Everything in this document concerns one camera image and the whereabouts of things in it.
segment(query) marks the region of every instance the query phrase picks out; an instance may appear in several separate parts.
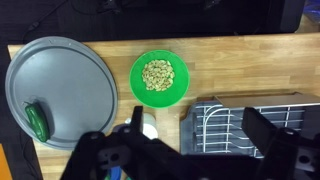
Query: wood grain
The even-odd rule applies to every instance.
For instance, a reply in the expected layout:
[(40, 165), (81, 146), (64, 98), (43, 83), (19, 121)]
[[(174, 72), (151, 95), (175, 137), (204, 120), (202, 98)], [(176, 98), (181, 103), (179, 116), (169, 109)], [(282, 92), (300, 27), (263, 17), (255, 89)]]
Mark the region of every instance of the wood grain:
[[(187, 63), (191, 83), (186, 96), (166, 109), (145, 107), (157, 119), (160, 139), (179, 150), (179, 121), (200, 97), (221, 94), (300, 91), (320, 95), (320, 33), (84, 43), (107, 64), (116, 81), (119, 108), (114, 125), (140, 103), (129, 88), (135, 60), (154, 49), (177, 53)], [(13, 56), (21, 46), (9, 46)], [(45, 179), (60, 177), (70, 152), (35, 142)]]

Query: gray round tray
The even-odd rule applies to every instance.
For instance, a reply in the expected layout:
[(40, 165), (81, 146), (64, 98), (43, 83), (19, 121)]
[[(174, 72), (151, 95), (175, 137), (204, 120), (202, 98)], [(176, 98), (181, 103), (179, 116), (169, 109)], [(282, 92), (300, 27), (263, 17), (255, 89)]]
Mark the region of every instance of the gray round tray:
[(40, 103), (50, 130), (47, 146), (72, 150), (88, 131), (108, 131), (117, 110), (113, 77), (91, 49), (63, 37), (30, 42), (13, 58), (6, 76), (10, 110), (33, 139), (25, 102)]

